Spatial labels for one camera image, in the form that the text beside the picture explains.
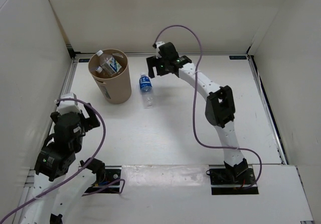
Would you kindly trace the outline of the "blue label plastic bottle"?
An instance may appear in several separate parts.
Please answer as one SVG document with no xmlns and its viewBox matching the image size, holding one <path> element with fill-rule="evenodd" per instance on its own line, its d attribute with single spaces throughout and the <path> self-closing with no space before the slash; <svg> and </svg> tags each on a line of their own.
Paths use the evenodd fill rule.
<svg viewBox="0 0 321 224">
<path fill-rule="evenodd" d="M 146 108 L 152 107 L 153 104 L 153 88 L 150 78 L 141 73 L 139 77 L 139 89 L 142 96 L 143 104 Z"/>
</svg>

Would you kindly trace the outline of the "green label plastic bottle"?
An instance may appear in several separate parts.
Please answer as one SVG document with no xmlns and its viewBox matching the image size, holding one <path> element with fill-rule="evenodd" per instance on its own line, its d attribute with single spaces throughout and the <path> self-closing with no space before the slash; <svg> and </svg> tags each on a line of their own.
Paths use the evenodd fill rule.
<svg viewBox="0 0 321 224">
<path fill-rule="evenodd" d="M 99 50 L 96 55 L 99 57 L 99 66 L 103 68 L 101 76 L 111 78 L 122 72 L 122 66 L 113 55 L 105 54 L 102 50 Z"/>
</svg>

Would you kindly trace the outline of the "clear unlabelled plastic bottle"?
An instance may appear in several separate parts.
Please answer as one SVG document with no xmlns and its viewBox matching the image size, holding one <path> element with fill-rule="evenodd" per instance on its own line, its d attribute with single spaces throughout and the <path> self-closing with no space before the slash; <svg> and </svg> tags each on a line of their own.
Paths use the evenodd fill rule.
<svg viewBox="0 0 321 224">
<path fill-rule="evenodd" d="M 101 73 L 103 73 L 103 68 L 100 67 L 100 66 L 98 66 L 98 67 L 95 69 L 95 71 L 96 71 L 97 73 L 101 74 Z"/>
</svg>

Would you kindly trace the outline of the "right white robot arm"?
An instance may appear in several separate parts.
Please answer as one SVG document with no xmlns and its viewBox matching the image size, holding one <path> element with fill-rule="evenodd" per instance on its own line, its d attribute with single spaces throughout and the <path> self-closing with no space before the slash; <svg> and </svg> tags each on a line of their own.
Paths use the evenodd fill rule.
<svg viewBox="0 0 321 224">
<path fill-rule="evenodd" d="M 215 128 L 224 153 L 225 177 L 236 184 L 248 169 L 247 161 L 239 149 L 234 128 L 235 104 L 232 89 L 220 86 L 197 70 L 196 64 L 187 56 L 179 56 L 171 42 L 153 44 L 156 54 L 146 59 L 148 76 L 174 74 L 187 82 L 204 98 L 205 117 Z"/>
</svg>

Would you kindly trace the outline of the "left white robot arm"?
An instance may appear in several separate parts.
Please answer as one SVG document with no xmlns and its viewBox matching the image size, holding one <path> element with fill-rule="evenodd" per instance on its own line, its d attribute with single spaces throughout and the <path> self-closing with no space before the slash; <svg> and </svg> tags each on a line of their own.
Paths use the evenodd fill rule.
<svg viewBox="0 0 321 224">
<path fill-rule="evenodd" d="M 105 179 L 104 163 L 96 159 L 97 152 L 86 161 L 81 160 L 80 168 L 67 176 L 86 133 L 105 127 L 101 115 L 90 103 L 75 97 L 62 97 L 56 103 L 57 110 L 50 115 L 54 130 L 46 137 L 34 167 L 32 198 L 19 207 L 25 210 L 22 223 L 63 223 L 85 190 Z"/>
</svg>

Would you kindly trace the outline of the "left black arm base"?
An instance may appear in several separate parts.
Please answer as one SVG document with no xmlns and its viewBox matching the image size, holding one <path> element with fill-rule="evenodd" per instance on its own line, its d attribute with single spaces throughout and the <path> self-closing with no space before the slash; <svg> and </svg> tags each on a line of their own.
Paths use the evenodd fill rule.
<svg viewBox="0 0 321 224">
<path fill-rule="evenodd" d="M 93 193 L 121 194 L 121 166 L 106 166 L 104 162 L 94 158 L 86 168 L 96 176 L 96 180 L 86 189 L 83 196 Z"/>
</svg>

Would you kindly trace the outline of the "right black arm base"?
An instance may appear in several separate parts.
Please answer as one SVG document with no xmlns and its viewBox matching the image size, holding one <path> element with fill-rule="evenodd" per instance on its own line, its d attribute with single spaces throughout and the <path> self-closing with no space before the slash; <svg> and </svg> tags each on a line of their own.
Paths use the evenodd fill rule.
<svg viewBox="0 0 321 224">
<path fill-rule="evenodd" d="M 234 177 L 223 166 L 209 166 L 206 175 L 210 177 L 212 195 L 258 195 L 252 166 L 238 177 Z"/>
</svg>

